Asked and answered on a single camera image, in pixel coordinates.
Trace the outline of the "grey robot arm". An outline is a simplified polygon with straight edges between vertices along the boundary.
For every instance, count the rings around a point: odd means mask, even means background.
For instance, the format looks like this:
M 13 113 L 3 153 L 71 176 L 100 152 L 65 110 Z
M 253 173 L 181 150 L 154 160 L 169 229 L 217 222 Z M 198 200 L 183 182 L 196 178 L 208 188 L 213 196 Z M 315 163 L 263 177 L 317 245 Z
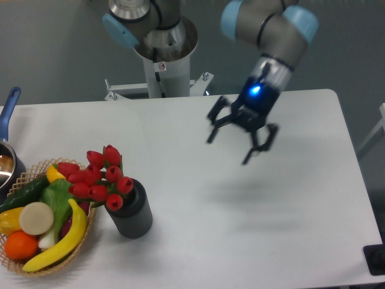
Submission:
M 194 24 L 183 17 L 179 1 L 109 1 L 102 23 L 121 46 L 142 58 L 149 96 L 189 96 L 190 57 L 198 43 Z M 296 1 L 231 1 L 221 30 L 255 45 L 261 55 L 234 102 L 219 97 L 208 113 L 212 143 L 218 130 L 234 124 L 251 136 L 250 152 L 270 150 L 279 127 L 267 118 L 297 64 L 311 44 L 319 22 Z

